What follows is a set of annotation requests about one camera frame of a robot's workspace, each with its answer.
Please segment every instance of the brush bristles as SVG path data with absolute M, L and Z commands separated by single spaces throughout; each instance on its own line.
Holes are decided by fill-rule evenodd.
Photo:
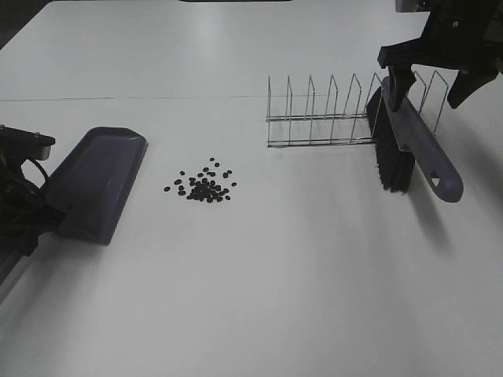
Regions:
M 370 132 L 376 139 L 380 180 L 385 190 L 407 192 L 416 159 L 412 153 L 398 149 L 384 101 L 379 88 L 367 104 Z

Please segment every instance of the white table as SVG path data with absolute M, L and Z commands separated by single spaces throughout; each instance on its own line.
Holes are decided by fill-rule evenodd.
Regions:
M 2 123 L 57 139 L 48 170 L 94 126 L 149 150 L 109 247 L 45 235 L 2 285 L 0 375 L 499 375 L 501 77 L 442 117 L 457 204 L 417 172 L 410 195 L 385 192 L 370 146 L 265 148 L 268 75 L 369 77 L 425 17 L 363 0 L 48 5 L 0 51 Z M 230 202 L 163 192 L 210 156 L 233 169 Z

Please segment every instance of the brush handle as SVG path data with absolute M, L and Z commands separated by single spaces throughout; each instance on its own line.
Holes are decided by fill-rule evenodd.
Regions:
M 382 82 L 384 103 L 386 104 L 391 127 L 400 150 L 412 152 L 419 168 L 433 192 L 446 202 L 456 203 L 463 195 L 463 181 L 449 157 L 424 124 L 408 98 L 396 112 L 389 106 L 390 79 Z

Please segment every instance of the hand brush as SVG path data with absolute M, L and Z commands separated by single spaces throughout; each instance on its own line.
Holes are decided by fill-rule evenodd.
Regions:
M 376 139 L 376 159 L 384 189 L 407 192 L 417 161 L 433 192 L 446 202 L 457 202 L 463 194 L 463 181 L 449 157 L 417 114 L 408 98 L 392 112 L 388 103 L 390 79 L 367 104 L 370 132 Z

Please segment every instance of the black cable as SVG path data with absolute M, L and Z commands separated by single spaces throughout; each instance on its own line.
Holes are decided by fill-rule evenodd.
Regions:
M 35 167 L 37 169 L 40 170 L 40 173 L 42 173 L 42 175 L 44 176 L 44 180 L 47 181 L 49 180 L 49 175 L 47 174 L 46 170 L 43 168 L 42 165 L 40 165 L 39 161 L 37 161 L 36 159 L 28 159 L 28 161 L 30 161 L 32 164 L 35 165 Z

